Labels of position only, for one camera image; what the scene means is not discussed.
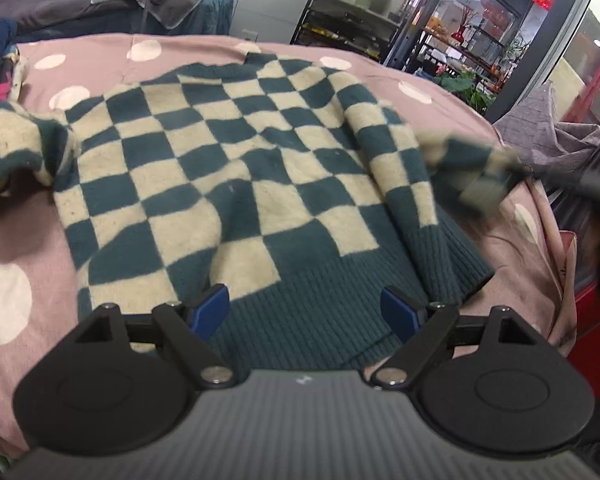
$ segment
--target green and cream checkered sweater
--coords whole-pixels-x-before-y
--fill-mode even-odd
[[[0,104],[0,186],[27,168],[53,187],[80,316],[111,301],[148,312],[220,282],[232,312],[212,345],[236,369],[359,367],[399,345],[384,286],[460,304],[492,273],[432,182],[465,205],[497,202],[503,156],[422,139],[349,73],[249,54],[59,120]]]

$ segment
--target gray textured surface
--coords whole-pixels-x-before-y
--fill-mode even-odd
[[[176,430],[135,452],[72,458],[46,450],[11,480],[590,480],[571,453],[504,462],[442,440],[410,400],[366,386],[356,372],[257,371],[203,394]]]
[[[555,117],[551,82],[534,89],[494,126],[504,143],[520,149],[524,162],[570,171],[600,144],[597,124],[561,123]]]

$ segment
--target pink polka dot bedsheet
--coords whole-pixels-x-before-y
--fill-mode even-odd
[[[159,76],[192,62],[243,62],[259,49],[347,70],[380,100],[392,102],[413,128],[453,130],[500,142],[493,127],[443,89],[349,52],[229,37],[173,38],[104,34],[19,45],[29,61],[20,103],[33,112],[66,110],[120,83]],[[75,270],[49,190],[19,179],[0,196],[0,453],[26,449],[11,411],[22,376],[77,322]],[[522,184],[497,215],[462,227],[496,269],[465,307],[486,314],[515,308],[561,352],[574,342],[575,240],[561,233],[540,186]]]

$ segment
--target potted plant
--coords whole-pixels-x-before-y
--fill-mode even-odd
[[[435,78],[435,82],[446,91],[464,101],[480,115],[484,115],[495,98],[478,90],[475,79],[476,75],[474,72],[464,70],[456,77],[452,77],[446,73],[442,74]]]

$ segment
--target sweater sleeve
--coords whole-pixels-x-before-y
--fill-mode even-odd
[[[44,186],[70,163],[72,142],[58,118],[35,117],[17,104],[0,103],[0,188],[17,170],[30,170]]]
[[[368,161],[368,170],[391,211],[430,301],[460,304],[445,235],[438,224],[429,174],[409,126],[389,121],[360,83],[338,74],[344,118]]]

